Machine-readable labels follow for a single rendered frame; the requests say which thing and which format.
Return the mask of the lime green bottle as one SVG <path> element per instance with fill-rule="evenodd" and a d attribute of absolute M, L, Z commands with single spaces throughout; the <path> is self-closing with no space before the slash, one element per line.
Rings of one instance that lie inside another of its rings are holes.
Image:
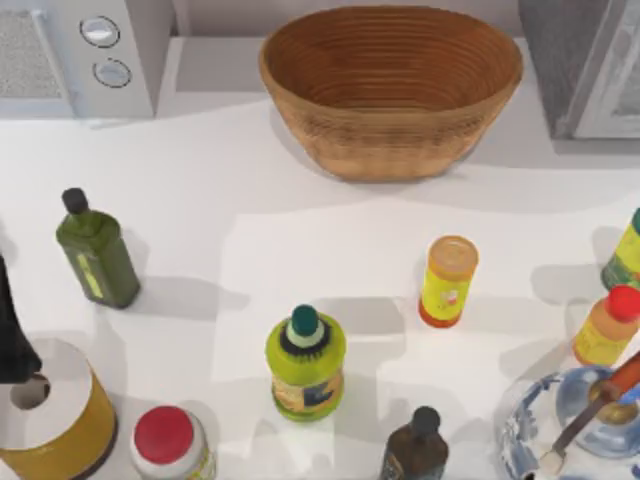
<path fill-rule="evenodd" d="M 297 306 L 271 331 L 265 347 L 271 393 L 280 413 L 297 422 L 331 414 L 344 393 L 346 337 L 313 306 Z"/>

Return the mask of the yellow and orange can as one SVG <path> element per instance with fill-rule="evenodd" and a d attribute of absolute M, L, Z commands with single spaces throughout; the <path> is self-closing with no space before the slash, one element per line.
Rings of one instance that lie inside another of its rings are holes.
<path fill-rule="evenodd" d="M 446 235 L 429 248 L 418 303 L 422 320 L 435 328 L 450 328 L 461 318 L 479 255 L 465 237 Z"/>

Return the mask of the brown woven basket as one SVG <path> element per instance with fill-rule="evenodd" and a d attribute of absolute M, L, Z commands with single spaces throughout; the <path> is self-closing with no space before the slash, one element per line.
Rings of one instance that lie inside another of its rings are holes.
<path fill-rule="evenodd" d="M 264 41 L 258 65 L 305 153 L 359 182 L 445 172 L 477 146 L 523 75 L 510 36 L 427 6 L 306 15 Z"/>

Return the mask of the dark green square bottle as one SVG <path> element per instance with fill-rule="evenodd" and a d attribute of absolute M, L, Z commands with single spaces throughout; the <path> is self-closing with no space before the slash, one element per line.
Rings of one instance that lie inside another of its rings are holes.
<path fill-rule="evenodd" d="M 119 222 L 89 206 L 84 191 L 68 188 L 61 195 L 66 215 L 56 229 L 84 295 L 115 309 L 131 305 L 140 282 L 123 239 Z"/>

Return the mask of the dark brown bottle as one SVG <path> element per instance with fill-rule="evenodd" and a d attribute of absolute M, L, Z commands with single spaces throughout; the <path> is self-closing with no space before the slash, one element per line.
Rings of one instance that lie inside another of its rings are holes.
<path fill-rule="evenodd" d="M 377 480 L 441 480 L 449 447 L 440 424 L 434 408 L 417 408 L 411 421 L 389 436 Z"/>

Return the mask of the red lidded white jar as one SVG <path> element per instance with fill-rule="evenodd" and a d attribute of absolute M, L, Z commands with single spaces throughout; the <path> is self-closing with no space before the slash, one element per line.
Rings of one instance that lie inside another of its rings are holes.
<path fill-rule="evenodd" d="M 214 480 L 216 455 L 200 420 L 177 406 L 154 407 L 137 420 L 130 458 L 142 480 Z"/>

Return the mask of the grey microwave knob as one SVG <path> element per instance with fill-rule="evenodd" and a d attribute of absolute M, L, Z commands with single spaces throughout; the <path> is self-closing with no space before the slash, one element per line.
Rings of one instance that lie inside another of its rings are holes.
<path fill-rule="evenodd" d="M 120 40 L 118 25 L 105 16 L 83 19 L 79 30 L 83 39 L 97 48 L 111 48 Z"/>
<path fill-rule="evenodd" d="M 111 89 L 124 88 L 132 81 L 130 68 L 114 58 L 94 63 L 92 72 L 100 84 Z"/>

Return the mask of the orange bottle with red cap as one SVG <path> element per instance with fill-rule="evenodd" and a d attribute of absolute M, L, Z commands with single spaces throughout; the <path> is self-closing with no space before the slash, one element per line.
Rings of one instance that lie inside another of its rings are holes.
<path fill-rule="evenodd" d="M 613 366 L 640 329 L 640 290 L 618 285 L 594 304 L 573 340 L 583 365 Z"/>

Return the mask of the yellow green bottle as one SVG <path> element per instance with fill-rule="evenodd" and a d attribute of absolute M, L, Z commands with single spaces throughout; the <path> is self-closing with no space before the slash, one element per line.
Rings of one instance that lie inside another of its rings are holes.
<path fill-rule="evenodd" d="M 640 290 L 640 207 L 636 209 L 610 260 L 602 268 L 607 290 L 626 285 Z"/>

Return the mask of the pale microwave oven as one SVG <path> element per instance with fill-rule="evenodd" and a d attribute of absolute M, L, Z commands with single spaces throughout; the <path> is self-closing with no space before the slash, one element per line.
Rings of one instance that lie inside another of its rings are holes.
<path fill-rule="evenodd" d="M 105 16 L 120 29 L 111 48 L 80 34 Z M 120 120 L 155 116 L 176 23 L 173 0 L 0 0 L 0 119 Z M 111 89 L 93 75 L 114 58 L 132 81 Z"/>

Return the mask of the blue and white teapot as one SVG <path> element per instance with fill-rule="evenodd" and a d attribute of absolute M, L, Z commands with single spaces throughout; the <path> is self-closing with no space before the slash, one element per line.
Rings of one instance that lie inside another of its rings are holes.
<path fill-rule="evenodd" d="M 496 427 L 501 480 L 640 480 L 640 351 L 515 388 Z"/>

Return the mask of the grey cabinet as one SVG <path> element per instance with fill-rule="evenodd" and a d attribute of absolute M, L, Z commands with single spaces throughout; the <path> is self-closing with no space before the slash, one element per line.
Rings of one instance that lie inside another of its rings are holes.
<path fill-rule="evenodd" d="M 640 0 L 518 0 L 554 139 L 640 140 Z"/>

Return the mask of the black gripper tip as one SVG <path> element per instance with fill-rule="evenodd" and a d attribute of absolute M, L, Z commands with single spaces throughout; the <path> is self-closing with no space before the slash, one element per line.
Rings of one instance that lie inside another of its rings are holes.
<path fill-rule="evenodd" d="M 26 383 L 41 368 L 42 360 L 18 320 L 6 263 L 0 254 L 0 385 Z"/>

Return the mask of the yellow roll with white top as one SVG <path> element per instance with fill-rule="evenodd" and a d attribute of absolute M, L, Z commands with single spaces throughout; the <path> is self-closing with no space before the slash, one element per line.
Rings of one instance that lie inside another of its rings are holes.
<path fill-rule="evenodd" d="M 32 342 L 49 385 L 0 385 L 0 460 L 20 480 L 86 480 L 111 453 L 114 407 L 83 352 L 55 338 Z"/>

